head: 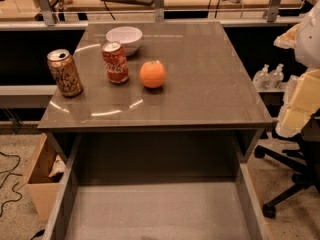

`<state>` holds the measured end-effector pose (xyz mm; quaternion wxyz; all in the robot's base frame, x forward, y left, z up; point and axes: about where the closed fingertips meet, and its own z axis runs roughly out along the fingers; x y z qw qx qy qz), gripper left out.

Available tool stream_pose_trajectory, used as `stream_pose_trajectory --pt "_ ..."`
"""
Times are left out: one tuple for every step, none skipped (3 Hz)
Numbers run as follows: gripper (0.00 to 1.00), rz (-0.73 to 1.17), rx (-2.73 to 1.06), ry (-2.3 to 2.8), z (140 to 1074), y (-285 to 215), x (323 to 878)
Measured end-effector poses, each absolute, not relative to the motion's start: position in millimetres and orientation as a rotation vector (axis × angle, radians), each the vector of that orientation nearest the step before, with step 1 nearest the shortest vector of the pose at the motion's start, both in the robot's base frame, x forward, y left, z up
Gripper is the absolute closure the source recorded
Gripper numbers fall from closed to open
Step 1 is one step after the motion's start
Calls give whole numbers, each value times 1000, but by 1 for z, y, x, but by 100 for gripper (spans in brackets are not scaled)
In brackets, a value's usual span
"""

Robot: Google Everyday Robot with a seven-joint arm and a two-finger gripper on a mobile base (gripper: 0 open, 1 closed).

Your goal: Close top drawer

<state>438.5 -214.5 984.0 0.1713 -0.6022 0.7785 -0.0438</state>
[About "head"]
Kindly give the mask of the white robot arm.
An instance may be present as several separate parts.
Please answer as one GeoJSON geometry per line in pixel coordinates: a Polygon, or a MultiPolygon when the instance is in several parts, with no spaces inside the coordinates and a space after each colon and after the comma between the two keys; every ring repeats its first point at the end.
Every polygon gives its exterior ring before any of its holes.
{"type": "Polygon", "coordinates": [[[320,67],[320,1],[304,16],[296,32],[295,58],[306,67],[320,67]]]}

